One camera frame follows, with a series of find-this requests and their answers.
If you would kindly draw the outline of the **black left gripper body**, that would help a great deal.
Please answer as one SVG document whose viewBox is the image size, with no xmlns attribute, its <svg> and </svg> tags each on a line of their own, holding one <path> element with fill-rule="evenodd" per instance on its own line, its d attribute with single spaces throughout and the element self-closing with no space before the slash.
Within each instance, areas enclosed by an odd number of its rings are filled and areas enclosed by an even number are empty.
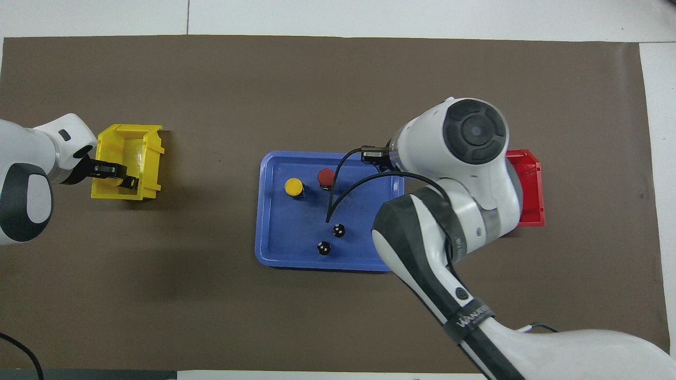
<svg viewBox="0 0 676 380">
<path fill-rule="evenodd" d="M 127 167 L 116 162 L 83 158 L 79 166 L 85 177 L 125 179 Z"/>
</svg>

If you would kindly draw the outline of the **blue plastic tray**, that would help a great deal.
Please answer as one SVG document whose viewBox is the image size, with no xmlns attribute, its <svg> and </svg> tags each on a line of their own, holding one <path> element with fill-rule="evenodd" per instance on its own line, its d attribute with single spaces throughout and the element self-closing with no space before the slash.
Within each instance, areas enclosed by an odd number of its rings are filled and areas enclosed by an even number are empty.
<svg viewBox="0 0 676 380">
<path fill-rule="evenodd" d="M 334 170 L 343 155 L 303 151 L 271 151 L 260 165 L 255 256 L 269 267 L 312 270 L 388 272 L 374 247 L 371 228 L 381 205 L 404 194 L 404 179 L 386 176 L 369 181 L 340 201 L 326 222 L 330 192 L 317 181 L 323 168 Z M 305 185 L 302 198 L 291 198 L 284 183 L 292 177 Z M 346 235 L 331 230 L 341 223 Z M 316 250 L 319 241 L 332 246 L 329 255 Z"/>
</svg>

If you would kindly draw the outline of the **yellow plastic bin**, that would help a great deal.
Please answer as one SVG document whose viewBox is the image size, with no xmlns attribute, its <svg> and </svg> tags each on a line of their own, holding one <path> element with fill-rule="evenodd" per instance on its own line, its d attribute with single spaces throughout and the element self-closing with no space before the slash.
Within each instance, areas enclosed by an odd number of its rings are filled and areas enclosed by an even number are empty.
<svg viewBox="0 0 676 380">
<path fill-rule="evenodd" d="M 103 179 L 94 178 L 91 198 L 125 201 L 154 199 L 161 190 L 158 172 L 165 150 L 158 132 L 161 125 L 116 123 L 98 135 L 95 159 L 126 166 L 126 175 L 138 178 L 138 189 L 108 187 Z"/>
</svg>

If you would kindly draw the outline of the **brown table mat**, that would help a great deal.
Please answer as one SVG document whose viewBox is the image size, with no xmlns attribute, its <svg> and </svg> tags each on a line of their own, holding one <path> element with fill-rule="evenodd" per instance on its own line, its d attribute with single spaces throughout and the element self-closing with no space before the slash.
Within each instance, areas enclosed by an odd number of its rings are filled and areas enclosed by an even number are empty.
<svg viewBox="0 0 676 380">
<path fill-rule="evenodd" d="M 639 46 L 432 39 L 9 39 L 0 119 L 162 125 L 157 198 L 56 185 L 0 247 L 0 331 L 44 368 L 473 372 L 392 273 L 255 257 L 260 161 L 379 145 L 447 97 L 499 108 L 540 159 L 544 227 L 460 262 L 512 329 L 620 330 L 669 348 Z"/>
</svg>

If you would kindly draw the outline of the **red plastic bin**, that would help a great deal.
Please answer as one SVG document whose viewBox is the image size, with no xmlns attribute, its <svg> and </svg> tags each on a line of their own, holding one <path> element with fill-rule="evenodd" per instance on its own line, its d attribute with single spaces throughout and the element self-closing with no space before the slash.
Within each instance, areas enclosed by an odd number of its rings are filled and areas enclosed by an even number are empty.
<svg viewBox="0 0 676 380">
<path fill-rule="evenodd" d="M 518 227 L 546 225 L 540 161 L 528 149 L 509 149 L 507 159 L 515 169 L 522 187 L 522 213 Z"/>
</svg>

